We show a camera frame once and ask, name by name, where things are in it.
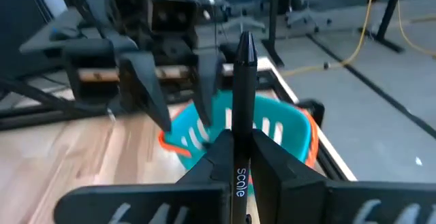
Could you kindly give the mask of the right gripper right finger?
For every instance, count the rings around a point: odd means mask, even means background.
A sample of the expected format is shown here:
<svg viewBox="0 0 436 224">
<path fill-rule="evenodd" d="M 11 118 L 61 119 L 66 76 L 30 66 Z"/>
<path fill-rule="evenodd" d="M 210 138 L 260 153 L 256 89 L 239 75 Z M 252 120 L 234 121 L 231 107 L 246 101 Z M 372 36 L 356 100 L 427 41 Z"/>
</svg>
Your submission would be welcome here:
<svg viewBox="0 0 436 224">
<path fill-rule="evenodd" d="M 436 184 L 331 180 L 259 129 L 251 175 L 261 224 L 436 224 Z"/>
</svg>

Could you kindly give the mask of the teal basket with orange rim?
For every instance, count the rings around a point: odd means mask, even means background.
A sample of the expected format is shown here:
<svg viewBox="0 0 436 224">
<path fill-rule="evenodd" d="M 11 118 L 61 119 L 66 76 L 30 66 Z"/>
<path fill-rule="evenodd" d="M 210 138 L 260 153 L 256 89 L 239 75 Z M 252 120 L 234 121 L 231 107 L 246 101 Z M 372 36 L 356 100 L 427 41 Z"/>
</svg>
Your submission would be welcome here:
<svg viewBox="0 0 436 224">
<path fill-rule="evenodd" d="M 221 91 L 213 97 L 213 122 L 205 127 L 192 102 L 172 119 L 170 132 L 160 132 L 162 148 L 174 152 L 190 170 L 224 129 L 232 125 L 232 92 Z M 316 162 L 319 148 L 317 127 L 302 108 L 264 95 L 255 96 L 253 128 L 262 130 L 283 149 L 309 167 Z"/>
</svg>

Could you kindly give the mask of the black clamp hook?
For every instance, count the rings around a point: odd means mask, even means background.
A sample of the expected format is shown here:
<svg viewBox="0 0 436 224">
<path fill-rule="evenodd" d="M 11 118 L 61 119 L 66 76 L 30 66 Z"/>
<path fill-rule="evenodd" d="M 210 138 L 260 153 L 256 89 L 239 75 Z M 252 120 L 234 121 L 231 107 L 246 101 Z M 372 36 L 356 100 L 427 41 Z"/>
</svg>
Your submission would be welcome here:
<svg viewBox="0 0 436 224">
<path fill-rule="evenodd" d="M 325 115 L 324 104 L 316 99 L 303 99 L 296 103 L 296 106 L 305 109 L 316 122 L 319 127 L 322 127 Z"/>
</svg>

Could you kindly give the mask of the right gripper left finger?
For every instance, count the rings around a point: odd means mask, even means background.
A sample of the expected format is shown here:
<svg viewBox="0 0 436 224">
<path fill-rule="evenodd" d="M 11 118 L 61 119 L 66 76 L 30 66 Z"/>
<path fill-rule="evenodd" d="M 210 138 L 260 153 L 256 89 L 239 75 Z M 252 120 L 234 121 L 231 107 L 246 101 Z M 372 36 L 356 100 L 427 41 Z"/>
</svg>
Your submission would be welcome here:
<svg viewBox="0 0 436 224">
<path fill-rule="evenodd" d="M 93 185 L 66 193 L 55 224 L 230 224 L 234 138 L 223 130 L 176 183 Z"/>
</svg>

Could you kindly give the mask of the black table leg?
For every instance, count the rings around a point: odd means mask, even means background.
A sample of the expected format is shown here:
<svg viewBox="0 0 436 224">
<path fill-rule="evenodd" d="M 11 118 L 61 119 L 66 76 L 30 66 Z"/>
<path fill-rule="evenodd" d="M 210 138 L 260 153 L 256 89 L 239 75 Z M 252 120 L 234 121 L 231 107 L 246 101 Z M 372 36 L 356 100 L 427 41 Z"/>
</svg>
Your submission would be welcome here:
<svg viewBox="0 0 436 224">
<path fill-rule="evenodd" d="M 262 44 L 274 65 L 276 67 L 283 67 L 284 63 L 275 49 L 278 6 L 279 0 L 270 0 L 268 39 L 263 39 Z"/>
<path fill-rule="evenodd" d="M 373 33 L 369 30 L 364 30 L 362 27 L 360 27 L 358 30 L 359 32 L 364 33 L 367 37 L 371 37 L 378 44 L 381 44 L 382 46 L 385 46 L 396 53 L 402 53 L 404 51 L 403 47 L 385 38 L 386 31 L 388 29 L 388 26 L 390 24 L 390 21 L 394 14 L 394 10 L 396 9 L 397 5 L 398 5 L 398 0 L 388 0 L 388 4 L 386 6 L 383 18 L 381 20 L 381 24 L 376 33 Z"/>
</svg>

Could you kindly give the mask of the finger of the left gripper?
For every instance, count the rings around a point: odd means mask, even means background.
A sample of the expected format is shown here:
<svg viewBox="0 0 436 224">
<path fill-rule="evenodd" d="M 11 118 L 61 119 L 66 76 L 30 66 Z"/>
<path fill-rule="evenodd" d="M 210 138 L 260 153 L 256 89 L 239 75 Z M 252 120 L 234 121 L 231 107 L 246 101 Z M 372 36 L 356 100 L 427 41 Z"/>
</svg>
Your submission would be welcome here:
<svg viewBox="0 0 436 224">
<path fill-rule="evenodd" d="M 213 124 L 213 96 L 222 74 L 224 56 L 218 52 L 198 55 L 193 102 L 203 125 Z"/>
<path fill-rule="evenodd" d="M 171 118 L 155 73 L 155 61 L 146 52 L 126 52 L 119 56 L 121 107 L 127 112 L 146 112 L 165 132 L 171 131 Z"/>
</svg>

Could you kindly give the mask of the dark grey desk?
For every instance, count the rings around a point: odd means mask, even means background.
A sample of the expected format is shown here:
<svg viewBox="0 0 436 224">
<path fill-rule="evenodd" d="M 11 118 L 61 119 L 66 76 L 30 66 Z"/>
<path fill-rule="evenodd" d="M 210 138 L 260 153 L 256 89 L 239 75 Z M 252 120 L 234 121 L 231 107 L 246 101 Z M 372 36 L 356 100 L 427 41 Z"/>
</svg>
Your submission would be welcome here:
<svg viewBox="0 0 436 224">
<path fill-rule="evenodd" d="M 33 52 L 42 52 L 43 50 L 59 49 L 65 44 L 66 40 L 50 40 L 50 34 L 52 33 L 52 30 L 62 27 L 77 27 L 82 20 L 83 17 L 76 8 L 68 8 L 54 20 L 51 20 L 47 25 L 42 27 L 25 43 L 23 43 L 19 47 L 19 51 L 22 54 L 28 54 Z"/>
</svg>

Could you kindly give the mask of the black pen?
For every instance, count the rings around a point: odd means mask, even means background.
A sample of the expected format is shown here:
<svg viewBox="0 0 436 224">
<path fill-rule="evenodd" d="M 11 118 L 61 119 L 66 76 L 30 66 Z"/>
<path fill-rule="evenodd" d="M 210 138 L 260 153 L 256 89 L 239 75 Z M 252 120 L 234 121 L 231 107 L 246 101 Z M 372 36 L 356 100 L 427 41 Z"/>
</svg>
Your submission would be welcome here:
<svg viewBox="0 0 436 224">
<path fill-rule="evenodd" d="M 232 224 L 246 223 L 257 66 L 258 58 L 253 43 L 253 35 L 249 31 L 244 31 L 240 36 L 233 66 L 232 133 L 234 137 L 234 173 Z"/>
</svg>

